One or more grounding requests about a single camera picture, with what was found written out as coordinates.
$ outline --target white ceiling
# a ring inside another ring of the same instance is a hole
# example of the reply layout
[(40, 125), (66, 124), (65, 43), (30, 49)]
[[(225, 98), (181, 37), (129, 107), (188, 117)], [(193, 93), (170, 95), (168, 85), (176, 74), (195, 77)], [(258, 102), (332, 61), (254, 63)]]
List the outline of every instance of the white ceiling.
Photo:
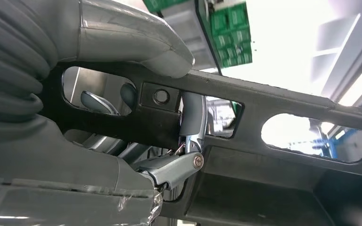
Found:
[(320, 96), (362, 1), (247, 0), (247, 11), (253, 63), (222, 69), (223, 75)]

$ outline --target oval cutout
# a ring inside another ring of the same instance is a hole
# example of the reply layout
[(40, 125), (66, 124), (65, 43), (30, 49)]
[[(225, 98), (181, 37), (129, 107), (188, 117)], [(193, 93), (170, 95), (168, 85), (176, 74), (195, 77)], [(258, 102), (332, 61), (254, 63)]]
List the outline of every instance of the oval cutout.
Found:
[(292, 114), (278, 114), (267, 120), (262, 140), (271, 147), (321, 158), (344, 162), (362, 159), (362, 130)]

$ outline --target fluorescent light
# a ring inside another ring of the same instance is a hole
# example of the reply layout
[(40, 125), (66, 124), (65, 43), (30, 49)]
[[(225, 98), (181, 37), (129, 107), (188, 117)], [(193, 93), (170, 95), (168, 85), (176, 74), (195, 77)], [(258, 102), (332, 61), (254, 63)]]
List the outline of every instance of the fluorescent light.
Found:
[(0, 216), (0, 219), (15, 219), (14, 216)]
[(345, 134), (345, 131), (341, 131), (338, 134), (335, 135), (335, 138), (338, 140), (339, 138), (341, 138), (343, 135)]
[(352, 106), (362, 96), (362, 74), (338, 102), (340, 105)]
[(214, 72), (218, 72), (218, 69), (216, 67), (214, 68), (207, 68), (207, 69), (203, 69), (200, 70), (201, 72), (206, 72), (206, 73), (214, 73)]
[(334, 127), (334, 124), (332, 124), (331, 122), (323, 122), (323, 123), (321, 123), (321, 131), (324, 134), (328, 134), (333, 127)]
[(338, 53), (338, 51), (340, 51), (340, 47), (330, 48), (330, 49), (325, 49), (325, 50), (318, 50), (318, 51), (314, 52), (313, 57), (319, 57), (319, 56), (328, 55), (328, 54), (335, 54), (335, 53)]

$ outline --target ceiling light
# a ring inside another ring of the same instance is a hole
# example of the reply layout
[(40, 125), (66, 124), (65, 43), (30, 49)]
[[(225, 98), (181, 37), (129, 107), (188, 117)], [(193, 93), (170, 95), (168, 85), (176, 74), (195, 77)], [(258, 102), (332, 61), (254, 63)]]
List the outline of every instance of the ceiling light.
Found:
[(14, 216), (0, 216), (0, 219), (15, 219)]
[(334, 127), (334, 124), (332, 124), (331, 122), (323, 122), (323, 123), (321, 123), (321, 131), (324, 134), (328, 134), (333, 127)]
[(338, 140), (338, 139), (341, 138), (344, 134), (345, 134), (345, 131), (344, 131), (344, 130), (341, 131), (341, 132), (339, 132), (338, 134), (335, 135), (335, 139)]
[(206, 72), (206, 73), (214, 73), (214, 72), (218, 72), (217, 67), (214, 68), (207, 68), (207, 69), (203, 69), (200, 70), (201, 72)]
[(340, 105), (352, 106), (362, 96), (362, 74), (338, 102)]

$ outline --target black plastic panel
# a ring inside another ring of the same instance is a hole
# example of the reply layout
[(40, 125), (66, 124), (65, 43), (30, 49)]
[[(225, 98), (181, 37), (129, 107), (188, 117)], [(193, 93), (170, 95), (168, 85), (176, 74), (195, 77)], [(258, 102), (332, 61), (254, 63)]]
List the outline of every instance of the black plastic panel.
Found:
[(326, 169), (212, 147), (202, 172), (312, 192)]
[(314, 194), (335, 225), (362, 226), (362, 176), (329, 170)]
[(254, 226), (332, 225), (311, 192), (212, 174), (203, 177), (187, 215)]
[[(335, 169), (362, 175), (362, 161), (354, 164), (346, 164), (343, 162), (331, 161), (328, 158), (321, 159), (301, 153), (275, 150), (268, 147), (261, 139), (263, 124), (270, 117), (280, 113), (290, 113), (321, 121), (329, 121), (336, 125), (362, 130), (362, 108), (345, 107), (322, 97), (296, 93), (286, 89), (194, 70), (191, 70), (189, 74), (182, 78), (172, 79), (170, 77), (160, 77), (143, 66), (133, 63), (77, 62), (68, 64), (62, 63), (58, 65), (58, 67), (62, 68), (68, 68), (70, 66), (79, 66), (126, 77), (136, 85), (139, 96), (141, 95), (140, 91), (142, 90), (142, 84), (149, 82), (241, 103), (243, 109), (234, 136), (231, 139), (206, 136), (206, 146), (218, 146), (243, 152), (257, 153), (315, 167)], [(52, 108), (57, 106), (57, 102), (54, 102), (50, 96), (41, 99), (44, 101), (45, 106), (46, 101), (52, 102), (50, 104)], [(106, 116), (103, 116), (102, 114), (95, 114), (92, 116), (89, 114), (89, 117), (94, 117), (95, 123), (89, 124), (88, 128), (94, 129), (94, 132), (106, 136), (114, 135), (117, 138), (125, 140), (127, 140), (126, 138), (133, 137), (134, 139), (138, 139), (135, 141), (139, 143), (175, 148), (175, 144), (178, 143), (177, 127), (179, 122), (177, 121), (177, 117), (179, 115), (169, 111), (160, 111), (160, 109), (155, 108), (143, 109), (140, 107), (139, 110), (140, 111), (133, 111), (128, 119), (127, 117), (124, 117), (126, 120), (118, 120), (115, 117), (112, 117), (112, 119), (107, 117), (103, 120)], [(84, 113), (79, 113), (79, 115), (85, 114), (83, 117), (85, 117), (84, 119), (87, 119), (88, 116), (86, 114), (88, 112), (83, 112)], [(63, 120), (63, 115), (65, 113), (61, 111), (59, 113), (53, 112), (53, 114), (54, 115), (51, 115), (51, 117), (55, 117), (54, 120), (56, 121)], [(143, 120), (140, 117), (137, 119), (136, 123), (133, 123), (132, 121), (137, 118), (136, 114), (139, 114), (139, 116), (145, 115), (151, 120)], [(74, 125), (77, 124), (79, 126), (84, 123), (82, 120), (78, 120), (76, 123), (74, 119), (72, 119), (74, 118), (72, 115), (76, 115), (74, 111), (71, 114), (66, 113), (66, 115), (68, 116), (66, 120), (73, 120), (72, 123)], [(113, 127), (100, 127), (100, 125), (105, 124), (106, 122), (109, 123), (109, 121), (113, 121)]]
[[(168, 94), (168, 100), (159, 104), (154, 101), (154, 95), (158, 90), (165, 91)], [(153, 108), (177, 112), (180, 107), (181, 92), (179, 89), (173, 89), (166, 86), (159, 86), (152, 83), (144, 83), (142, 87), (143, 95), (141, 104)]]
[[(50, 72), (49, 77), (42, 82), (44, 88), (42, 93), (39, 94), (44, 104), (40, 114), (56, 122), (63, 133), (70, 129), (79, 129), (145, 145), (169, 149), (178, 148), (181, 114), (174, 110), (177, 106), (176, 101), (169, 102), (173, 104), (172, 111), (137, 105), (127, 116), (112, 116), (82, 109), (70, 104), (64, 97), (62, 74), (71, 66), (74, 66), (74, 63), (56, 66)], [(140, 101), (144, 82), (142, 79), (138, 79), (141, 78), (140, 75), (129, 76), (129, 78), (134, 78), (130, 80), (137, 87), (139, 92), (138, 101)], [(175, 100), (180, 98), (177, 90), (171, 92), (170, 95), (174, 95), (170, 96), (170, 98)]]

